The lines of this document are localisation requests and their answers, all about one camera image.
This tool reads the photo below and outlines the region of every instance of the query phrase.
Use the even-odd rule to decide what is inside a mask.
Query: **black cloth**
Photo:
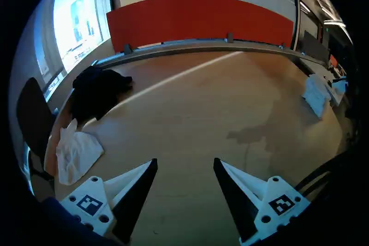
[[[73,81],[72,118],[79,124],[94,117],[99,120],[118,103],[118,94],[132,88],[131,82],[132,77],[113,70],[88,67]]]

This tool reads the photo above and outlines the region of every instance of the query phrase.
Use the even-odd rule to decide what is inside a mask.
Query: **ceiling light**
[[[336,26],[340,26],[344,28],[346,27],[345,23],[341,21],[335,21],[335,20],[325,20],[324,25],[336,25]]]
[[[302,5],[304,7],[304,9],[306,9],[308,12],[310,12],[310,9],[308,9],[308,7],[305,6],[305,4],[303,2],[300,2],[300,5]]]
[[[326,10],[324,7],[321,8],[322,11],[324,11],[330,18],[335,19],[333,14],[331,14],[328,10]]]

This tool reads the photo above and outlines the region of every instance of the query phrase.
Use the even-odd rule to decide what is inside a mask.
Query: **table surface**
[[[108,180],[157,158],[132,245],[238,245],[215,157],[295,185],[336,155],[342,130],[331,107],[316,117],[301,97],[306,75],[281,55],[179,54],[112,69],[133,76],[133,94],[83,127],[105,153],[76,184],[56,178],[55,193],[61,200],[90,176]]]

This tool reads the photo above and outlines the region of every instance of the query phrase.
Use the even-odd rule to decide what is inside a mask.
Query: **white towel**
[[[311,74],[306,79],[303,97],[319,118],[323,115],[326,104],[331,100],[324,81],[316,74]]]
[[[72,185],[104,153],[97,139],[84,132],[76,132],[77,120],[74,119],[66,129],[60,130],[60,141],[56,147],[58,158],[59,182]]]

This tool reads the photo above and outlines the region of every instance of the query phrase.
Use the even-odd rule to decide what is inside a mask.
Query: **black office chair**
[[[35,78],[30,78],[20,93],[17,102],[17,119],[23,138],[30,150],[40,158],[42,171],[34,168],[30,153],[28,164],[30,174],[47,180],[54,189],[54,178],[43,170],[46,147],[51,129],[57,116],[52,113]]]

